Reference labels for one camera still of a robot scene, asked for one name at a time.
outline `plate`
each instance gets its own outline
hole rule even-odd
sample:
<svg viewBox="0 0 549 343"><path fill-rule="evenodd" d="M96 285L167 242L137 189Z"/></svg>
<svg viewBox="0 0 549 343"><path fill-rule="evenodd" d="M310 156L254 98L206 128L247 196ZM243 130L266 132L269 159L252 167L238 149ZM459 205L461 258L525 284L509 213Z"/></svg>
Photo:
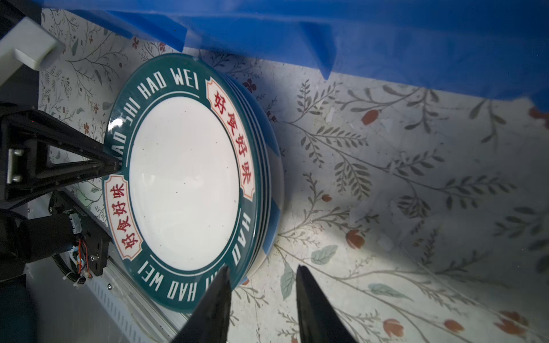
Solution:
<svg viewBox="0 0 549 343"><path fill-rule="evenodd" d="M181 312L223 265L236 287L262 231L265 167L223 77L184 54L146 62L113 106L104 149L121 165L103 181L107 221L137 284Z"/></svg>
<svg viewBox="0 0 549 343"><path fill-rule="evenodd" d="M278 233L278 227L280 223L281 210L284 206L284 169L282 166L282 159L278 143L276 141L275 133L269 123L267 115L256 101L256 99L249 93L249 91L240 83L232 78L226 77L228 83L233 86L233 90L237 95L241 95L239 99L243 108L250 108L253 117L260 127L261 136L265 142L267 149L267 157L270 166L271 175L271 206L268 215L268 221L264 228L264 237L262 237L261 246L258 249L256 256L247 272L247 278L251 277L261 267L267 255L271 252L276 235Z"/></svg>
<svg viewBox="0 0 549 343"><path fill-rule="evenodd" d="M269 222L269 217L270 217L270 212L271 212L271 172L270 172L270 166L269 166L269 163L270 163L270 160L269 158L267 157L268 155L268 152L267 152L267 146L265 144L265 140L264 140L264 136L263 136L263 132L262 132L262 129L259 125L259 122L257 120L257 116L258 115L263 115L265 116L265 113L263 112L263 109L259 106L259 104L257 105L259 110L261 111L261 113L259 114L256 114L254 112L254 110L252 109L252 107L250 106L249 102L247 101L246 99L246 95L245 93L243 94L241 92L241 88L244 88L243 86L241 86L238 81L236 81L235 79L231 78L230 76L228 75L223 75L223 77L225 78L225 80L227 81L227 83L229 84L229 86L231 87L232 91L234 91L235 95L237 96L237 99L240 101L240 105L242 106L242 108L244 109L244 113L246 114L249 122L251 123L251 126L252 128L254 129L254 137L256 139L256 142L257 142L257 146L258 147L261 147L259 149L260 151L260 155L262 155L262 157L264 159L262 159L263 161L263 164L262 164L262 167L264 167L263 171L265 173L265 177L266 177L266 183L265 183L265 188L264 188L264 196L265 196L265 203L264 203L264 210L263 210L263 214L261 216L261 219L260 219L260 231L259 231L259 237L257 239L257 247L254 251L254 254L252 256L252 259L251 259L251 264L250 266L254 263L257 255L259 254L260 250L261 250L261 246L263 244L263 241L265 239L265 236L266 236L266 233L267 233L267 224Z"/></svg>

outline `plate center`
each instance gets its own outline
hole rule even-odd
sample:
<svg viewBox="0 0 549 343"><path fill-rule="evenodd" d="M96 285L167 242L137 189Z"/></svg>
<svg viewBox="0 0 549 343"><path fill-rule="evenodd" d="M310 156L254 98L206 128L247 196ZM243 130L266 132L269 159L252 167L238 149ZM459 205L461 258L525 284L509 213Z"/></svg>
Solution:
<svg viewBox="0 0 549 343"><path fill-rule="evenodd" d="M143 239L173 268L207 266L238 212L238 167L224 127L202 103L173 97L152 108L135 135L130 198Z"/></svg>

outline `red chinese text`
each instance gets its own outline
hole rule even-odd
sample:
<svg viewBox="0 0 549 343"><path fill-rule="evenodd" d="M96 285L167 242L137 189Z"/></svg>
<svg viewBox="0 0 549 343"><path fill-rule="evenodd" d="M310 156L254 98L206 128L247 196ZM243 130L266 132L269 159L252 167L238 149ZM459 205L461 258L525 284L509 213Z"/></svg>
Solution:
<svg viewBox="0 0 549 343"><path fill-rule="evenodd" d="M135 233L132 233L131 235L126 234L126 238L122 239L122 244L124 244L125 249L133 247L137 242L138 240L135 239Z"/></svg>
<svg viewBox="0 0 549 343"><path fill-rule="evenodd" d="M237 140L235 142L238 144L238 154L243 155L246 157L246 152L248 151L248 147L246 146L246 142L244 141L244 137L242 135L238 136Z"/></svg>
<svg viewBox="0 0 549 343"><path fill-rule="evenodd" d="M242 167L242 183L250 183L251 179L251 172L250 172L250 166L248 165L248 162L245 162Z"/></svg>
<svg viewBox="0 0 549 343"><path fill-rule="evenodd" d="M124 185L116 184L111 188L110 191L113 192L113 198L120 198L124 196Z"/></svg>
<svg viewBox="0 0 549 343"><path fill-rule="evenodd" d="M225 111L225 98L219 95L219 92L215 92L215 107L219 108L221 114Z"/></svg>
<svg viewBox="0 0 549 343"><path fill-rule="evenodd" d="M234 136L234 129L237 129L238 130L238 127L237 127L237 121L234 119L234 114L230 114L229 113L229 121L227 122L227 124L229 124L229 126L231 127L231 132Z"/></svg>
<svg viewBox="0 0 549 343"><path fill-rule="evenodd" d="M113 208L113 215L117 215L120 217L120 215L123 215L124 213L127 213L126 211L126 203L120 203L112 204L111 207Z"/></svg>
<svg viewBox="0 0 549 343"><path fill-rule="evenodd" d="M126 232L126 228L131 226L131 225L128 223L128 218L129 218L129 217L126 216L126 220L119 219L119 220L118 220L118 227L117 227L116 229L117 229L117 230L121 230L121 231Z"/></svg>

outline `red wire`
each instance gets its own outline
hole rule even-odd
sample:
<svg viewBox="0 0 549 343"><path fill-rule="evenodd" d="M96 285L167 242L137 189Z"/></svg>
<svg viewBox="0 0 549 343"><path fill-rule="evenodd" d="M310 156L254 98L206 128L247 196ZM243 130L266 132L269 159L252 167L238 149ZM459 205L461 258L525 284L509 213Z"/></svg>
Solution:
<svg viewBox="0 0 549 343"><path fill-rule="evenodd" d="M93 278L92 273L89 272L89 260L88 260L88 245L86 244L86 241L82 241L84 243L84 246L86 247L86 267L88 268L88 278Z"/></svg>

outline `floral wallpaper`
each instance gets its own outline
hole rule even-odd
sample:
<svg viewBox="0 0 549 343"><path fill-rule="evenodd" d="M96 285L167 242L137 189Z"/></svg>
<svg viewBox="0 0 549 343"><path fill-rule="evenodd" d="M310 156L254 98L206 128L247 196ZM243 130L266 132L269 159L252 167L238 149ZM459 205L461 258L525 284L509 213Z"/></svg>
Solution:
<svg viewBox="0 0 549 343"><path fill-rule="evenodd" d="M101 142L125 80L174 51L63 10L42 19L66 50L41 72L40 109ZM298 265L361 343L549 342L549 113L527 99L184 52L256 97L283 156L278 238L233 292L230 342L299 341ZM105 220L100 180L71 190Z"/></svg>

